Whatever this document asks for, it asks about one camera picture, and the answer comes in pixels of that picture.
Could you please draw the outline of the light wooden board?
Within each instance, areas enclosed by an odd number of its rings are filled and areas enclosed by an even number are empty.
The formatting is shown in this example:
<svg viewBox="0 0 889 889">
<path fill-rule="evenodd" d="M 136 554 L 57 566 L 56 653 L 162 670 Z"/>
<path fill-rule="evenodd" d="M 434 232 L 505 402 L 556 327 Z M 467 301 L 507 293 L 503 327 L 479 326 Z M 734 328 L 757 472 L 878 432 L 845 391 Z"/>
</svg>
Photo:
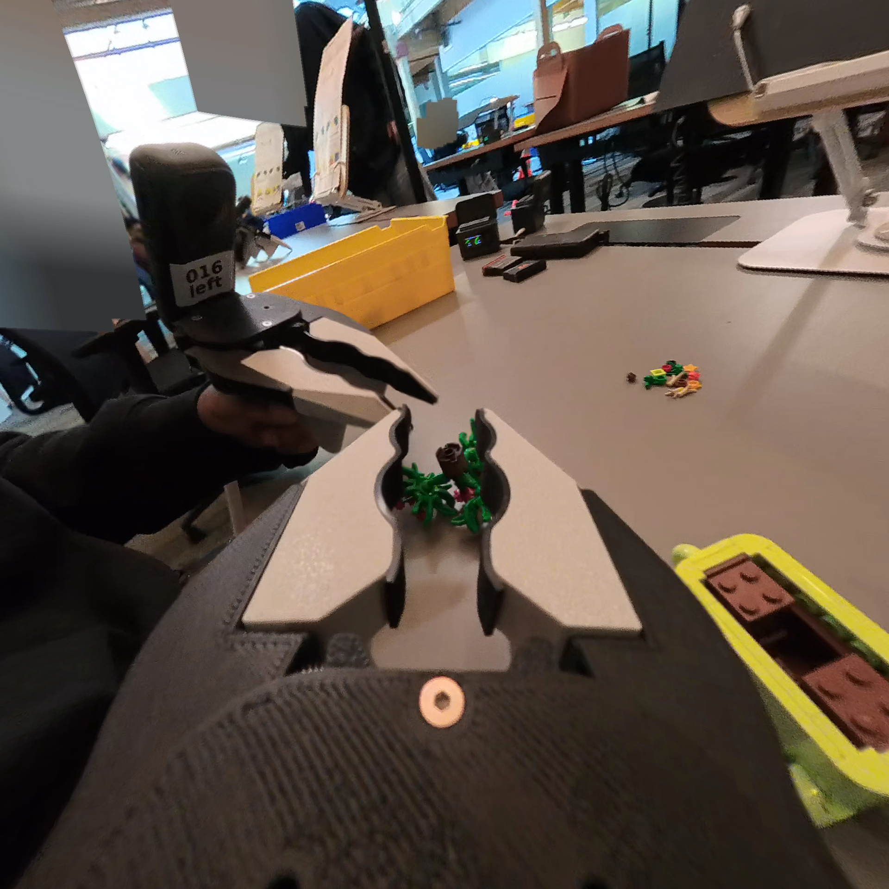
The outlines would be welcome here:
<svg viewBox="0 0 889 889">
<path fill-rule="evenodd" d="M 746 129 L 750 128 L 750 126 L 782 119 L 811 117 L 814 114 L 828 110 L 886 104 L 887 101 L 888 88 L 884 88 L 882 90 L 853 94 L 836 100 L 762 109 L 755 101 L 754 96 L 744 93 L 709 101 L 707 110 L 709 115 L 720 125 L 729 128 Z"/>
</svg>

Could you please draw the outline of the green toy plant red flowers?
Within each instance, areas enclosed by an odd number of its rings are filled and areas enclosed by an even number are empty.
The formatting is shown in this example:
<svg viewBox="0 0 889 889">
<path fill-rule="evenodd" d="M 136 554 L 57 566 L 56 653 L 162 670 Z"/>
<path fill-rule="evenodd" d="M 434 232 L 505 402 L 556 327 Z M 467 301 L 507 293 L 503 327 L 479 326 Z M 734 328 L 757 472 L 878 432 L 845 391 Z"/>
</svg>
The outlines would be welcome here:
<svg viewBox="0 0 889 889">
<path fill-rule="evenodd" d="M 476 441 L 476 422 L 455 441 L 439 447 L 438 469 L 425 472 L 416 462 L 402 465 L 402 495 L 396 509 L 407 509 L 428 529 L 441 520 L 479 535 L 492 521 L 481 492 L 483 461 Z"/>
</svg>

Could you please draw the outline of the person's left hand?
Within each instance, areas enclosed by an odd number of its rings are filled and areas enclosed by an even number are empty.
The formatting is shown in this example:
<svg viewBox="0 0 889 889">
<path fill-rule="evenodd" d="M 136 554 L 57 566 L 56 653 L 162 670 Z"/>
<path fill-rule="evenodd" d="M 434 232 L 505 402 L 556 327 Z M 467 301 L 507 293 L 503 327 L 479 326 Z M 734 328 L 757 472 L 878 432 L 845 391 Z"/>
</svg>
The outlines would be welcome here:
<svg viewBox="0 0 889 889">
<path fill-rule="evenodd" d="M 306 465 L 317 456 L 317 439 L 293 406 L 257 401 L 209 386 L 198 395 L 196 411 L 214 434 L 251 450 L 277 454 L 285 465 Z"/>
</svg>

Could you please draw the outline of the dark grey panel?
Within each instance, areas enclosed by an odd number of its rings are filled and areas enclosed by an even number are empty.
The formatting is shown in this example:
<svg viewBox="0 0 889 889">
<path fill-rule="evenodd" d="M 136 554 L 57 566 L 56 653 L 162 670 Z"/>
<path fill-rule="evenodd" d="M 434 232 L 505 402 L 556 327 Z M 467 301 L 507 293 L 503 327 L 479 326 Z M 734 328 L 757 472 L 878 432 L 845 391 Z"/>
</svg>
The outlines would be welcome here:
<svg viewBox="0 0 889 889">
<path fill-rule="evenodd" d="M 684 6 L 655 109 L 665 112 L 748 90 L 732 39 L 742 1 Z M 888 49 L 886 1 L 749 1 L 741 35 L 754 81 Z"/>
</svg>

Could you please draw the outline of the black pillar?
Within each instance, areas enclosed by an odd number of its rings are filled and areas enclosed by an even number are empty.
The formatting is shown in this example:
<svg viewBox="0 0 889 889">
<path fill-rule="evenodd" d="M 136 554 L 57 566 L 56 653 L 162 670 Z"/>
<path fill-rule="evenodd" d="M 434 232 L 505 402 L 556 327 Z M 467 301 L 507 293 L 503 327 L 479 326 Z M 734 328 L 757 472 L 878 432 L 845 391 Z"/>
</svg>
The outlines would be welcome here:
<svg viewBox="0 0 889 889">
<path fill-rule="evenodd" d="M 395 70 L 394 57 L 384 33 L 378 3 L 364 1 L 363 6 L 368 18 L 367 28 L 371 35 L 373 50 L 382 73 L 382 81 L 392 113 L 389 125 L 390 135 L 399 151 L 399 162 L 396 166 L 397 175 L 395 176 L 399 187 L 394 195 L 399 198 L 404 197 L 403 203 L 405 205 L 430 203 L 436 196 L 425 173 L 419 167 L 406 119 L 403 90 Z"/>
</svg>

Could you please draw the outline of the idle hand-held gripper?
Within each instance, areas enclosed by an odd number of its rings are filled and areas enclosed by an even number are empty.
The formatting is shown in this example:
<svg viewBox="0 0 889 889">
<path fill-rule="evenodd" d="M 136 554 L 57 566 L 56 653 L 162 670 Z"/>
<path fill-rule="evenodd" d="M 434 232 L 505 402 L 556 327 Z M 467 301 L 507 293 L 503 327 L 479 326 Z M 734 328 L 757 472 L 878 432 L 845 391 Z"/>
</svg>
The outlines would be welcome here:
<svg viewBox="0 0 889 889">
<path fill-rule="evenodd" d="M 261 253 L 271 259 L 278 248 L 293 250 L 284 240 L 267 231 L 264 220 L 251 212 L 250 196 L 240 197 L 236 203 L 236 235 L 233 247 L 237 267 L 245 269 Z"/>
</svg>

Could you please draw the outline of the black flat box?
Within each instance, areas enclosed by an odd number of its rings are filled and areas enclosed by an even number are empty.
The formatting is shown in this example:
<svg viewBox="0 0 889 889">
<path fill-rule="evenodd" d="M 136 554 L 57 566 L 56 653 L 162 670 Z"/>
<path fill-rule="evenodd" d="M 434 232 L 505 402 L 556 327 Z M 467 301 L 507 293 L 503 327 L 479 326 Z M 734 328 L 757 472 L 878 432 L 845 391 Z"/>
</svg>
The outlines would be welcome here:
<svg viewBox="0 0 889 889">
<path fill-rule="evenodd" d="M 523 260 L 581 259 L 610 242 L 610 230 L 588 223 L 558 233 L 537 233 L 516 242 L 510 255 Z"/>
</svg>

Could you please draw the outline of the person's dark jacket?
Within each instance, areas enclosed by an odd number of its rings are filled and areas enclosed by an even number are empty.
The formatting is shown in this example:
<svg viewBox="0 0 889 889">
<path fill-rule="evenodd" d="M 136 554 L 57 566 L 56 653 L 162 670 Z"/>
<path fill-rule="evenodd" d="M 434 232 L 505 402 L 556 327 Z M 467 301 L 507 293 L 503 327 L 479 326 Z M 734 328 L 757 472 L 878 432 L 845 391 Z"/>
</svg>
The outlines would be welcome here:
<svg viewBox="0 0 889 889">
<path fill-rule="evenodd" d="M 1 872 L 12 886 L 68 804 L 125 673 L 179 592 L 126 543 L 134 502 L 58 513 L 2 483 Z"/>
</svg>

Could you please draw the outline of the black office chair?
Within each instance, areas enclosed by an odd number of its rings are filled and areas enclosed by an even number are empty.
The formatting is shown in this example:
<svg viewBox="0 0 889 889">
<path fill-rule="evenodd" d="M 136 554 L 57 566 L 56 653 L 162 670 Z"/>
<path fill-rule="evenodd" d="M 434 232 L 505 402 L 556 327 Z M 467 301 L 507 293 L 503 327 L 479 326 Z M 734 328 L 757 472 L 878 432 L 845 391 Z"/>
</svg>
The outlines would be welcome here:
<svg viewBox="0 0 889 889">
<path fill-rule="evenodd" d="M 206 383 L 206 375 L 169 345 L 156 313 L 108 332 L 4 328 L 1 333 L 2 391 L 29 416 L 73 406 L 90 420 L 119 396 L 173 396 Z"/>
</svg>

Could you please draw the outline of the brown bag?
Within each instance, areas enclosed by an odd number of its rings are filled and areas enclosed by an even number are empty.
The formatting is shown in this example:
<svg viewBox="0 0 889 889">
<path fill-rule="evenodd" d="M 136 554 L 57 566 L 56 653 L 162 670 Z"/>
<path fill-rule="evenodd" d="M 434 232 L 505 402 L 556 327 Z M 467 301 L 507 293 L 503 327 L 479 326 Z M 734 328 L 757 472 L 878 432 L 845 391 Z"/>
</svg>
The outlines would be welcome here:
<svg viewBox="0 0 889 889">
<path fill-rule="evenodd" d="M 581 123 L 628 99 L 629 37 L 627 28 L 615 25 L 577 50 L 564 52 L 556 42 L 538 50 L 532 77 L 536 136 Z"/>
</svg>

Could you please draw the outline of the black monitor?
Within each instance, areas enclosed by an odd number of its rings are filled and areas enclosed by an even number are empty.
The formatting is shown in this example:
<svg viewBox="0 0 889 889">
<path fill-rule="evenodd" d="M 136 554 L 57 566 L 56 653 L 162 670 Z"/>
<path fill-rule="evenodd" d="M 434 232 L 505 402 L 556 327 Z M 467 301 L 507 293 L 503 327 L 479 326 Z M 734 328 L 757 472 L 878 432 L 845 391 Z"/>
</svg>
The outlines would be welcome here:
<svg viewBox="0 0 889 889">
<path fill-rule="evenodd" d="M 628 59 L 628 99 L 641 99 L 657 93 L 665 66 L 663 41 L 631 55 Z"/>
</svg>

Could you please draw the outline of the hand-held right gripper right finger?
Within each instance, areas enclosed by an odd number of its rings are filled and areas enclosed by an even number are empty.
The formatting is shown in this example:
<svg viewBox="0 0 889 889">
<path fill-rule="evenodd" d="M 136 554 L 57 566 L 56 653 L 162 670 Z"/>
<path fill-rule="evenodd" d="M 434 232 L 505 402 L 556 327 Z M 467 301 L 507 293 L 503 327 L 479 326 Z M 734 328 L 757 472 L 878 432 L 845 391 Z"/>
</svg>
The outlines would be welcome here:
<svg viewBox="0 0 889 889">
<path fill-rule="evenodd" d="M 488 408 L 476 411 L 476 607 L 507 639 L 637 638 L 642 623 L 578 483 Z"/>
</svg>

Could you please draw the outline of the background wooden desk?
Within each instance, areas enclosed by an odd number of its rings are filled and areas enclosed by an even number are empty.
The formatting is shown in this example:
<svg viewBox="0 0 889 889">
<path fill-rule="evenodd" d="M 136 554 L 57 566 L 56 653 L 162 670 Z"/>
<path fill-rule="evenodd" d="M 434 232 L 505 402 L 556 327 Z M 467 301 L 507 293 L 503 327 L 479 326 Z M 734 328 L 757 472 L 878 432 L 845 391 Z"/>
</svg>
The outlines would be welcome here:
<svg viewBox="0 0 889 889">
<path fill-rule="evenodd" d="M 515 148 L 518 151 L 524 151 L 622 126 L 636 119 L 652 115 L 658 95 L 658 92 L 653 92 L 643 97 L 626 100 L 598 116 L 557 130 L 540 133 L 537 131 L 537 127 L 532 127 L 515 131 L 504 139 L 479 145 L 469 150 L 461 150 L 449 157 L 426 163 L 424 168 L 427 172 L 437 172 L 453 167 L 456 164 L 474 161 L 495 150 Z"/>
</svg>

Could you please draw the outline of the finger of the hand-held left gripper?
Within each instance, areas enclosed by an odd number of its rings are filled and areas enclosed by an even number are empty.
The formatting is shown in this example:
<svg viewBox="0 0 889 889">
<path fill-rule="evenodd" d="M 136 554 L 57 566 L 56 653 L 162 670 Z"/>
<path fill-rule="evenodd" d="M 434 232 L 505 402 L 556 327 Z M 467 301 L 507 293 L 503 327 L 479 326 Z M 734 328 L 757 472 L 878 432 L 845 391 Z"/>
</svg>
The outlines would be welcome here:
<svg viewBox="0 0 889 889">
<path fill-rule="evenodd" d="M 297 412 L 306 418 L 370 428 L 396 410 L 374 389 L 318 370 L 300 352 L 286 347 L 257 351 L 242 359 L 242 367 L 283 385 Z"/>
<path fill-rule="evenodd" d="M 350 382 L 361 382 L 383 393 L 387 388 L 430 405 L 438 402 L 431 384 L 365 329 L 331 317 L 307 321 L 304 355 Z"/>
</svg>

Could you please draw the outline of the black charger case with display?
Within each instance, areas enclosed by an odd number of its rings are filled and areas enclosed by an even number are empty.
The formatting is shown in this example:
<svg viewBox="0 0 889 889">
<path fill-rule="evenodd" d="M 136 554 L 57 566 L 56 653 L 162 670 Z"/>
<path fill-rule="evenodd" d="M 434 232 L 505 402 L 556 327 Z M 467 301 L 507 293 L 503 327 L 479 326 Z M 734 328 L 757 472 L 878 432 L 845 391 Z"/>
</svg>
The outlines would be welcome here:
<svg viewBox="0 0 889 889">
<path fill-rule="evenodd" d="M 476 193 L 461 198 L 454 207 L 454 243 L 463 261 L 493 257 L 501 251 L 498 210 L 503 198 L 499 191 Z"/>
</svg>

